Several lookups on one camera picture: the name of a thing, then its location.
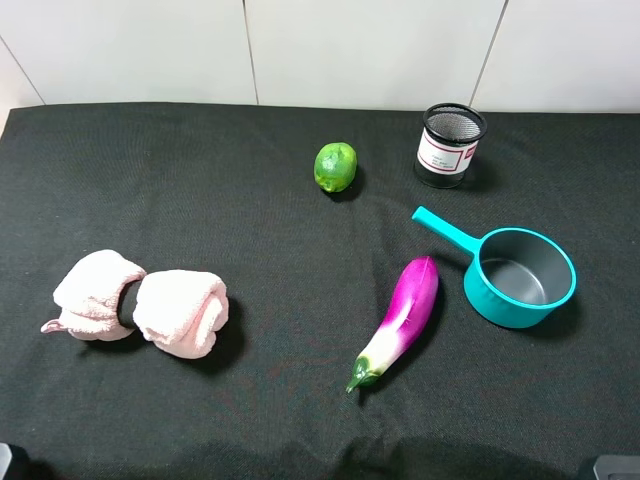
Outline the pink rolled towel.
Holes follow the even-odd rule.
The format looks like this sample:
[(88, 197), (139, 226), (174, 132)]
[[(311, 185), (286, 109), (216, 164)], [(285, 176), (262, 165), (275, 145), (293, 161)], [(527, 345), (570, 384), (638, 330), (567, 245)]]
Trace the pink rolled towel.
[(44, 334), (66, 332), (83, 341), (113, 342), (138, 331), (178, 358), (202, 358), (229, 318), (227, 288), (211, 272), (146, 272), (114, 250), (80, 259), (53, 292), (60, 315)]

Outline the grey base corner right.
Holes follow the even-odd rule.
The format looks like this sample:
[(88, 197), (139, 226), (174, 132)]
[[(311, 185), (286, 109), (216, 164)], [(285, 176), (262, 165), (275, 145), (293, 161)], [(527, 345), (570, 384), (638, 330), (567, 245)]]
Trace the grey base corner right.
[(593, 465), (595, 480), (640, 480), (640, 456), (601, 455)]

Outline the purple toy eggplant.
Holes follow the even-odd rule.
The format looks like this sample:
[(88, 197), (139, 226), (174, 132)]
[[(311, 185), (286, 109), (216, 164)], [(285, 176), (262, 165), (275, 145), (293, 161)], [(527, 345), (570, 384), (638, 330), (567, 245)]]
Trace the purple toy eggplant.
[(418, 339), (428, 324), (438, 287), (439, 273), (431, 257), (409, 262), (384, 319), (354, 362), (347, 393), (375, 383)]

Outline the teal saucepan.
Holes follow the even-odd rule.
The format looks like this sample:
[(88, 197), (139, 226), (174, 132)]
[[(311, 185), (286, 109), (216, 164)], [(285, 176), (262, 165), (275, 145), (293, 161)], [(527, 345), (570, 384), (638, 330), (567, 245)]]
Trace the teal saucepan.
[(412, 220), (471, 256), (464, 293), (470, 305), (495, 325), (532, 327), (568, 302), (576, 290), (571, 259), (538, 232), (505, 227), (475, 238), (423, 206)]

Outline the green lime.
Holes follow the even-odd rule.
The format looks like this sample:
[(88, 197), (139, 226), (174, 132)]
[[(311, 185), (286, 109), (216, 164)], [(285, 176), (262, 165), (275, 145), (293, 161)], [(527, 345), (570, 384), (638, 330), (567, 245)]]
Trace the green lime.
[(339, 193), (348, 188), (356, 171), (357, 153), (344, 142), (326, 144), (314, 161), (314, 180), (327, 193)]

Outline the black mesh pen cup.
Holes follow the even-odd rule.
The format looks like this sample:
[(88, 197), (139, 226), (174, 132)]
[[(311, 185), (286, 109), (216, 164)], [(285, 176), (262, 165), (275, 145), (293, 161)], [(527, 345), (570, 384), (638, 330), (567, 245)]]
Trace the black mesh pen cup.
[(429, 107), (423, 114), (414, 163), (418, 179), (435, 188), (459, 185), (487, 126), (484, 116), (466, 105), (440, 103)]

